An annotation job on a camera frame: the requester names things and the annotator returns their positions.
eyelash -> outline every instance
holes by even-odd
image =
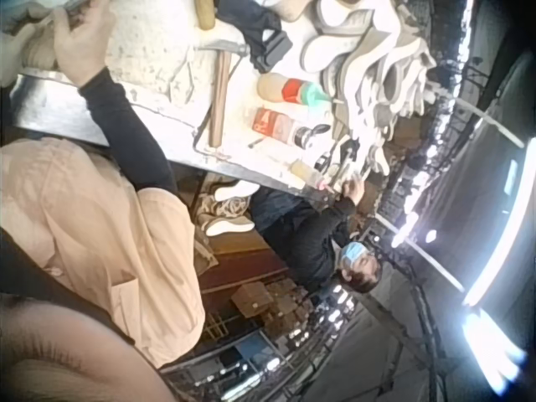
[[[78,373],[82,372],[82,364],[78,358],[61,350],[56,344],[44,343],[35,337],[31,337],[28,342],[24,343],[23,350],[18,357],[19,359],[43,360],[64,366]]]

glue bottle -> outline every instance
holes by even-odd
[[[329,95],[322,91],[320,85],[277,73],[261,75],[257,82],[257,93],[265,101],[306,106],[318,106],[320,102],[332,101]]]

black jacket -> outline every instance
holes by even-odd
[[[341,247],[350,241],[348,216],[354,212],[350,198],[320,213],[302,200],[266,229],[263,237],[287,263],[292,279],[313,292],[332,277],[336,263],[332,240]]]

hammer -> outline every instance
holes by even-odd
[[[250,53],[250,48],[247,44],[237,44],[221,39],[210,44],[204,44],[198,49],[218,50],[209,132],[209,145],[212,148],[218,148],[221,146],[224,135],[225,101],[227,99],[231,54],[235,53],[240,57],[245,57]]]

plastic bottle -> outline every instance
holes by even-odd
[[[257,93],[270,102],[289,102],[306,106],[331,102],[331,98],[322,91],[320,85],[277,73],[261,75],[257,82]]]
[[[300,126],[289,116],[279,111],[260,107],[257,110],[251,128],[260,134],[272,137],[288,145],[297,145],[303,149],[308,149],[312,146],[312,130]]]

